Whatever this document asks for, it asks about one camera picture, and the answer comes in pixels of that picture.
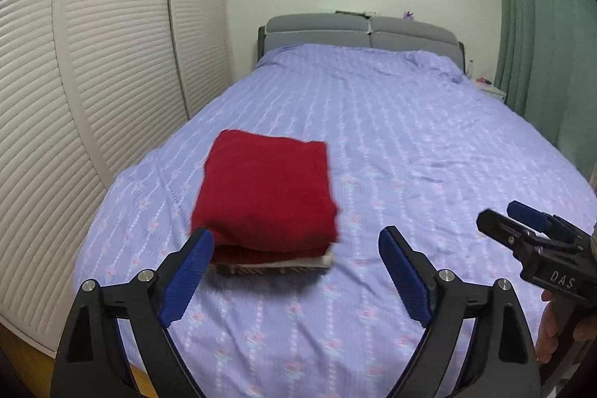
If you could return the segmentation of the person's right hand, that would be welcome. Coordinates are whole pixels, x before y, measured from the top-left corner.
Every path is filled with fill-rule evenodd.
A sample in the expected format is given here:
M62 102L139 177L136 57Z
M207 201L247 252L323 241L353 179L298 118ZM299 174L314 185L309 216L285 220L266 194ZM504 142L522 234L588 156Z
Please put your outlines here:
M541 364L547 364L559 345L556 313L553 310L553 293L543 290L541 300L546 303L540 320L538 337L535 345L535 355ZM592 315L582 320L574 330L574 340L577 342L592 341L597 334L597 317Z

